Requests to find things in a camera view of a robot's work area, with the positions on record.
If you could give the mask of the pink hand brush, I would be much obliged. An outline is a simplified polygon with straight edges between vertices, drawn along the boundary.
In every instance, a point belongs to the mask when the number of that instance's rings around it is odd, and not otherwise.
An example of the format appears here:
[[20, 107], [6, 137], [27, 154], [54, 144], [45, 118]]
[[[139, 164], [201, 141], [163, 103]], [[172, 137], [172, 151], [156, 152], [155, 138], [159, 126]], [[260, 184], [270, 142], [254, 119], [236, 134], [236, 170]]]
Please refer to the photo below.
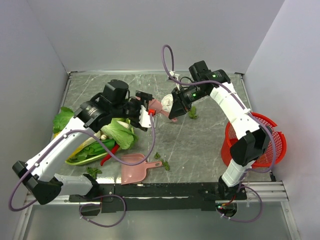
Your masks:
[[148, 108], [154, 109], [156, 114], [158, 114], [165, 123], [176, 123], [178, 121], [177, 118], [169, 119], [170, 112], [163, 107], [160, 101], [156, 99], [152, 99], [149, 101]]

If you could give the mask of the pink dustpan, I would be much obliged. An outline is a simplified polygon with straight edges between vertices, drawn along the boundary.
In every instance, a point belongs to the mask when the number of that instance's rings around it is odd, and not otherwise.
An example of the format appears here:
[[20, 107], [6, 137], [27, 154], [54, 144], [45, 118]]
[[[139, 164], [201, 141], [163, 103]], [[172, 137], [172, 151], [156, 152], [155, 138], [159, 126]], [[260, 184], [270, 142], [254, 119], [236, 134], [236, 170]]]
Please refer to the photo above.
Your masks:
[[[142, 153], [126, 154], [121, 157], [123, 162], [127, 163], [138, 163], [143, 160], [145, 156]], [[162, 167], [161, 161], [147, 162], [144, 160], [138, 165], [121, 165], [121, 184], [135, 184], [142, 182], [147, 176], [147, 170], [153, 168]]]

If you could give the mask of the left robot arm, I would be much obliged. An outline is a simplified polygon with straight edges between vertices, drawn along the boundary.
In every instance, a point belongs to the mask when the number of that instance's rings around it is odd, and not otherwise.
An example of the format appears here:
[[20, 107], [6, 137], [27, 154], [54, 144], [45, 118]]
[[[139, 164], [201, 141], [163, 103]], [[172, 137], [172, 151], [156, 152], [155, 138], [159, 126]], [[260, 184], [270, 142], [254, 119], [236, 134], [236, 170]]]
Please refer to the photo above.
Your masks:
[[128, 93], [129, 86], [122, 80], [106, 83], [103, 92], [82, 103], [65, 128], [40, 153], [13, 165], [19, 183], [32, 193], [36, 202], [45, 205], [65, 195], [79, 195], [87, 201], [98, 197], [99, 183], [89, 174], [67, 176], [57, 171], [80, 144], [94, 137], [113, 118], [130, 119], [133, 127], [143, 131], [155, 127], [148, 111], [153, 96], [137, 91], [134, 98], [129, 98]]

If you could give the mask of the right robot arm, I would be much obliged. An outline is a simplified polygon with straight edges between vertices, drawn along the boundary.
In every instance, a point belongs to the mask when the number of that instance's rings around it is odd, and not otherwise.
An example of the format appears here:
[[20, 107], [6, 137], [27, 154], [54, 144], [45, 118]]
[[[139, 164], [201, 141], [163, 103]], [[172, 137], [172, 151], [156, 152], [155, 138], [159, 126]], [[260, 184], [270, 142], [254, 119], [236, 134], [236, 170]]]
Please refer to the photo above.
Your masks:
[[230, 163], [218, 180], [219, 195], [223, 199], [230, 199], [247, 170], [267, 150], [272, 131], [251, 114], [224, 70], [211, 71], [202, 60], [190, 66], [189, 72], [192, 77], [190, 83], [179, 81], [174, 71], [167, 72], [168, 78], [176, 83], [171, 92], [173, 103], [169, 119], [190, 112], [192, 104], [206, 96], [211, 97], [222, 109], [237, 138], [230, 147]]

